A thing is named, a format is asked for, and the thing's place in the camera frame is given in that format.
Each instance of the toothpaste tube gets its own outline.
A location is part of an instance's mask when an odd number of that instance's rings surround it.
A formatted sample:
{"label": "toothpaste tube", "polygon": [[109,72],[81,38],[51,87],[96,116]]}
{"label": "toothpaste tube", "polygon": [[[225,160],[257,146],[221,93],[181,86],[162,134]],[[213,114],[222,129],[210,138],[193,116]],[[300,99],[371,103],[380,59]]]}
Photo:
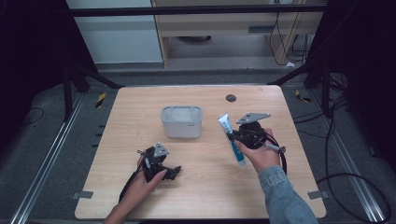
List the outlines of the toothpaste tube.
{"label": "toothpaste tube", "polygon": [[233,128],[231,127],[231,122],[230,122],[230,118],[228,117],[228,114],[225,113],[224,115],[219,117],[218,121],[225,133],[225,136],[228,140],[228,143],[230,144],[231,149],[233,150],[233,154],[235,155],[236,161],[241,166],[245,165],[246,161],[244,154],[242,154],[242,152],[239,150],[239,147],[236,145],[236,143],[234,141],[230,141],[230,139],[227,136],[227,133],[233,132]]}

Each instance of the denim jacket sleeve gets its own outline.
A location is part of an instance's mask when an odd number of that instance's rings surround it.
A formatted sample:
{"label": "denim jacket sleeve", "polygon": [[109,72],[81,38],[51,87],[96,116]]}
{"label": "denim jacket sleeve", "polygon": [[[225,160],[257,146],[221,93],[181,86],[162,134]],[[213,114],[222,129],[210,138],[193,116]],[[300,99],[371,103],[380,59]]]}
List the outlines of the denim jacket sleeve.
{"label": "denim jacket sleeve", "polygon": [[259,172],[271,224],[318,223],[308,204],[294,191],[280,166]]}

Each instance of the small round object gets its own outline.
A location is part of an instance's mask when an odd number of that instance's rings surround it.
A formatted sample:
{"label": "small round object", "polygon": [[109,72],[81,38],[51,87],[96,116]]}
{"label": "small round object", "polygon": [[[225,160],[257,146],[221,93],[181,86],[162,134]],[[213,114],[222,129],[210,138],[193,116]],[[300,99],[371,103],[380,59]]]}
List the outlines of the small round object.
{"label": "small round object", "polygon": [[226,99],[228,102],[235,102],[235,101],[236,101],[236,96],[233,95],[233,94],[228,94],[228,95],[225,97],[225,99]]}

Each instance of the gray floor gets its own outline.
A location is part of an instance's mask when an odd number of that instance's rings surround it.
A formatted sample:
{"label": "gray floor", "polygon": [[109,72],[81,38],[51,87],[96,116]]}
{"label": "gray floor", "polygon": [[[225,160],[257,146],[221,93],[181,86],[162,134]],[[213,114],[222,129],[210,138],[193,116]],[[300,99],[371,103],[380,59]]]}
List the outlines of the gray floor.
{"label": "gray floor", "polygon": [[[166,68],[137,69],[133,73],[103,73],[103,76],[127,86],[265,84],[283,77],[293,69],[275,62],[263,36],[212,36],[212,39],[207,42],[189,41],[177,38],[172,41],[170,61]],[[88,93],[79,94],[74,91],[74,99],[83,97],[81,109],[56,162],[51,167],[47,181],[36,198],[35,206],[28,218],[29,222],[81,221],[74,216],[77,200],[72,199],[72,194],[83,188],[96,146],[100,142],[100,133],[103,132],[103,125],[106,125],[117,94],[117,90],[112,90],[91,78],[88,80],[91,84]],[[282,86],[293,117],[318,112],[315,102],[306,103],[296,97],[295,90],[297,89],[308,94],[307,96],[312,99],[320,93],[320,87],[305,91],[302,80],[304,80],[304,75]],[[101,92],[106,92],[106,99],[100,108],[95,108]],[[332,91],[333,99],[340,96],[342,96],[341,92]],[[21,204],[63,125],[62,85],[39,93],[34,100],[33,108],[26,117],[26,124],[21,126],[9,146],[12,153],[7,158],[1,159],[0,220],[3,220],[2,223],[8,223]],[[326,141],[323,137],[328,131],[326,122],[326,119],[317,118],[296,124],[316,180],[325,176]],[[359,125],[347,112],[347,105],[334,112],[334,123],[336,133],[333,136],[338,134],[342,139],[341,147],[350,156],[348,160],[355,165],[361,175],[375,183],[387,197],[391,206],[395,207],[396,174],[385,160],[370,155],[369,145]],[[345,172],[349,169],[343,162],[345,154],[342,154],[342,150],[340,153],[338,148],[337,141],[332,140],[327,152],[330,174]],[[367,219],[367,212],[357,196],[359,194],[355,193],[356,187],[351,184],[351,178],[337,177],[331,183],[333,192],[341,203],[359,217]],[[322,191],[329,190],[326,183],[318,185]],[[386,216],[388,211],[381,197],[374,190],[369,191],[373,193],[375,202]],[[324,202],[327,216],[322,218],[320,223],[361,223],[336,204],[333,196],[324,199]],[[261,221],[249,220],[247,223],[261,223]],[[389,223],[396,223],[396,217],[392,216]]]}

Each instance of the table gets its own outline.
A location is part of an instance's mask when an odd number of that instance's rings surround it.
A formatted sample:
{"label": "table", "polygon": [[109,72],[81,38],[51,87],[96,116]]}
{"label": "table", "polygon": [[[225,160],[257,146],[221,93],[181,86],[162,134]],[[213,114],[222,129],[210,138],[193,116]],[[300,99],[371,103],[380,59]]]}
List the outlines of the table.
{"label": "table", "polygon": [[[236,96],[228,102],[226,96]],[[203,111],[202,135],[196,139],[168,138],[161,113],[168,105],[198,105]],[[251,113],[271,113],[262,127],[271,128],[277,142],[286,146],[288,176],[296,192],[317,217],[326,209],[321,199],[310,200],[307,192],[318,190],[291,115],[278,86],[161,86],[119,90],[97,149],[76,217],[105,218],[126,181],[136,169],[137,150],[157,142],[170,154],[164,166],[181,172],[164,180],[130,215],[131,219],[168,218],[268,218],[257,173],[247,160],[239,166],[227,143],[218,118],[227,112],[236,121]]]}

